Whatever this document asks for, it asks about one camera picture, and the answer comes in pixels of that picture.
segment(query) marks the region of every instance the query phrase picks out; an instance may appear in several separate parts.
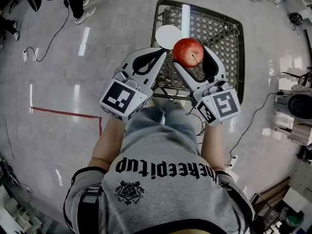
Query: metal basket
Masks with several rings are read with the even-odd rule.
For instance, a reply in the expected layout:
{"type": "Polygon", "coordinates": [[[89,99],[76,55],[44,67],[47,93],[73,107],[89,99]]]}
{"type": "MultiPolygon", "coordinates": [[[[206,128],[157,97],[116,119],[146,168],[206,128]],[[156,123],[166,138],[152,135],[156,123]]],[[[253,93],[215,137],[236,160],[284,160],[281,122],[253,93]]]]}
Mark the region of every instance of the metal basket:
{"type": "MultiPolygon", "coordinates": [[[[151,47],[158,47],[155,40],[155,33],[161,25],[174,25],[181,29],[183,3],[172,0],[159,0],[156,7],[151,47]]],[[[245,76],[245,54],[244,36],[241,23],[235,19],[189,4],[190,15],[190,37],[198,40],[209,47],[223,62],[226,69],[226,76],[229,84],[233,86],[242,103],[244,96],[245,76]]],[[[173,55],[168,51],[166,60],[161,67],[156,82],[165,94],[154,94],[155,97],[188,99],[179,96],[180,91],[189,91],[183,81],[177,75],[173,65],[173,55]],[[166,90],[176,90],[175,95],[169,95],[166,90]]],[[[202,80],[204,72],[202,66],[190,69],[193,75],[202,80]]]]}

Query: black strap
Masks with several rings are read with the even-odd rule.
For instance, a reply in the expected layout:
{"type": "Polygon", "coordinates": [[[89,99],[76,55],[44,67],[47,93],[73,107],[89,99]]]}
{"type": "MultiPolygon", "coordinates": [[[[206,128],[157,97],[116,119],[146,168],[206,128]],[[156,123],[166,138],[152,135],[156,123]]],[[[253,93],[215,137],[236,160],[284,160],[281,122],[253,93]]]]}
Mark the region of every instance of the black strap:
{"type": "Polygon", "coordinates": [[[144,76],[150,72],[150,70],[154,67],[158,59],[161,57],[163,53],[166,52],[166,49],[160,49],[155,52],[151,52],[142,56],[137,57],[132,64],[132,69],[133,73],[132,75],[134,76],[135,74],[138,74],[140,76],[144,76]],[[145,67],[147,64],[149,64],[150,61],[154,61],[148,66],[146,71],[140,72],[140,69],[145,67]]]}
{"type": "Polygon", "coordinates": [[[98,230],[98,197],[102,187],[90,187],[81,196],[78,205],[77,223],[79,234],[99,234],[98,230]]]}
{"type": "MultiPolygon", "coordinates": [[[[106,174],[106,171],[105,171],[103,168],[96,167],[96,166],[85,167],[85,168],[83,168],[83,169],[80,169],[79,171],[77,171],[77,172],[74,174],[74,176],[73,176],[73,178],[72,178],[72,186],[73,186],[73,184],[74,184],[74,182],[75,182],[75,180],[76,180],[77,175],[80,174],[80,173],[86,172],[86,171],[99,171],[99,172],[102,172],[103,174],[106,174]]],[[[69,218],[67,217],[66,211],[65,211],[65,202],[66,202],[66,199],[67,199],[67,197],[68,197],[68,195],[69,195],[70,189],[69,189],[68,192],[67,192],[67,195],[66,195],[66,198],[65,198],[65,201],[64,201],[64,204],[63,204],[63,213],[64,213],[65,222],[66,222],[68,228],[74,233],[73,224],[72,224],[72,222],[69,220],[69,218]]],[[[101,189],[102,189],[102,188],[100,188],[99,192],[97,193],[98,196],[99,196],[99,195],[101,194],[101,192],[102,192],[101,189]]],[[[85,196],[86,196],[86,193],[81,197],[82,199],[80,199],[80,202],[84,199],[85,196]]]]}

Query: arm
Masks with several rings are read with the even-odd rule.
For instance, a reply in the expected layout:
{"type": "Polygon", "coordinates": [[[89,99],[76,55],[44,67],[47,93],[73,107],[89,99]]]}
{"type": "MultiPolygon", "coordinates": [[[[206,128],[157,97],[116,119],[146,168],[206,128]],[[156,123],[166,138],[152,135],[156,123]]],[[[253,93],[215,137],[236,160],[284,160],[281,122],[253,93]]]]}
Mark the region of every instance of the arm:
{"type": "Polygon", "coordinates": [[[114,159],[119,155],[124,131],[125,123],[110,117],[94,147],[88,166],[98,166],[108,171],[114,159]]]}
{"type": "Polygon", "coordinates": [[[209,126],[206,123],[201,157],[205,159],[214,171],[224,171],[224,151],[221,140],[222,125],[209,126]]]}

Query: concrete floor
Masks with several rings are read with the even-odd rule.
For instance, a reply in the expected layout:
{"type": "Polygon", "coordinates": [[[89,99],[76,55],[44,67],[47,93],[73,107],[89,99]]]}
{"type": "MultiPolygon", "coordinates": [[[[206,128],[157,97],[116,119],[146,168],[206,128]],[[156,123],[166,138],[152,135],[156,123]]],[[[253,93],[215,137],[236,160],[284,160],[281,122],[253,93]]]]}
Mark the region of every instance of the concrete floor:
{"type": "MultiPolygon", "coordinates": [[[[31,52],[24,63],[22,51],[32,46],[39,48],[38,58],[44,55],[67,15],[62,0],[43,0],[39,12],[22,1],[12,14],[4,14],[19,21],[20,40],[15,42],[8,35],[0,51],[0,151],[18,179],[34,191],[30,203],[61,223],[71,177],[88,164],[99,137],[98,117],[102,117],[102,126],[107,120],[98,105],[103,84],[128,53],[150,45],[157,1],[94,0],[95,14],[78,26],[71,15],[40,63],[32,62],[31,52]],[[79,56],[87,27],[85,53],[79,56]],[[54,114],[30,106],[96,117],[54,114]]],[[[310,65],[306,40],[302,32],[298,35],[291,29],[282,4],[277,7],[265,0],[178,1],[215,10],[239,20],[244,27],[245,95],[242,113],[223,127],[228,154],[267,94],[296,83],[280,73],[305,73],[310,65]]],[[[291,124],[287,117],[276,119],[271,96],[233,151],[239,156],[233,171],[248,197],[286,177],[295,159],[298,146],[270,130],[277,120],[291,124]]],[[[199,122],[194,122],[199,131],[199,122]]]]}

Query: white disc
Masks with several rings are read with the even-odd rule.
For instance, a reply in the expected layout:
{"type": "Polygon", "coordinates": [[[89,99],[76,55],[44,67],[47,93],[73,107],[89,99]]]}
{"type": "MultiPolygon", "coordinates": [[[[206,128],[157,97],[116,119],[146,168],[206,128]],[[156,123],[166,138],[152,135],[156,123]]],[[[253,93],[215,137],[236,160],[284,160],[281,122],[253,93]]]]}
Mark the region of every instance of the white disc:
{"type": "Polygon", "coordinates": [[[161,26],[155,35],[157,43],[165,49],[173,49],[177,41],[183,38],[181,30],[173,25],[161,26]]]}

